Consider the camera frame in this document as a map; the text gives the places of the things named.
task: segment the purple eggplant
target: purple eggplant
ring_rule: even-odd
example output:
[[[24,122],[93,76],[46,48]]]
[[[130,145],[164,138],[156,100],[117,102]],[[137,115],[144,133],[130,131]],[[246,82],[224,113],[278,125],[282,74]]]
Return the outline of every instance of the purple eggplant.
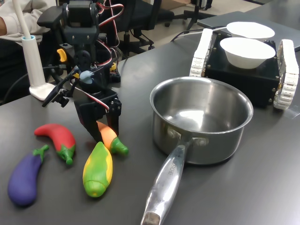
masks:
[[[8,182],[8,196],[16,205],[26,206],[35,201],[38,171],[44,159],[44,152],[48,149],[48,145],[34,149],[15,167]]]

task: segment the white cylindrical holder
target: white cylindrical holder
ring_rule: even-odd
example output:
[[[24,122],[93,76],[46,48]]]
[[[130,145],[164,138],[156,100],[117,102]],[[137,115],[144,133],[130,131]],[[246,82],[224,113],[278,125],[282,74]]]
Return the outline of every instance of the white cylindrical holder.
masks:
[[[30,86],[39,86],[46,83],[36,37],[31,35],[31,39],[25,39],[23,36],[22,45]]]
[[[31,95],[37,99],[45,100],[48,94],[53,90],[54,85],[46,83],[45,81],[36,37],[31,35],[31,39],[25,39],[23,36],[22,46],[30,82],[29,91]]]

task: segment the stainless steel saucepan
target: stainless steel saucepan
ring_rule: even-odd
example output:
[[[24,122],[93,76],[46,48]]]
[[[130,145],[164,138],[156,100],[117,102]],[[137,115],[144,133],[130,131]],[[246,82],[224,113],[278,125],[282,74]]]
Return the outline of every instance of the stainless steel saucepan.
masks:
[[[160,83],[150,103],[153,140],[169,156],[149,192],[141,225],[160,225],[174,200],[184,162],[209,165],[230,158],[253,106],[231,85],[198,77]]]

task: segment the green and yellow vegetable toy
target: green and yellow vegetable toy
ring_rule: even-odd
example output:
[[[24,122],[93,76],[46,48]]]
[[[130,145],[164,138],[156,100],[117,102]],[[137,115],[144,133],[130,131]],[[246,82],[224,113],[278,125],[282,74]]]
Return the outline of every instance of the green and yellow vegetable toy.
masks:
[[[83,186],[91,197],[100,197],[112,180],[113,160],[109,150],[98,142],[83,169]]]
[[[108,188],[113,175],[111,153],[128,154],[128,148],[107,125],[97,122],[103,142],[98,142],[83,169],[83,186],[90,197],[100,197]]]

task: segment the green eggplant stem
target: green eggplant stem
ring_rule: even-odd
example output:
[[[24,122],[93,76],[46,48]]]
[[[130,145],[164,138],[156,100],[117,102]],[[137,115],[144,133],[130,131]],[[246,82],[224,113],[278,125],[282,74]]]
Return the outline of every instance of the green eggplant stem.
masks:
[[[34,149],[32,154],[34,156],[37,156],[37,155],[40,155],[41,157],[41,162],[43,162],[43,159],[44,159],[44,153],[45,151],[47,151],[49,149],[49,146],[48,145],[44,145],[42,148],[40,149]]]

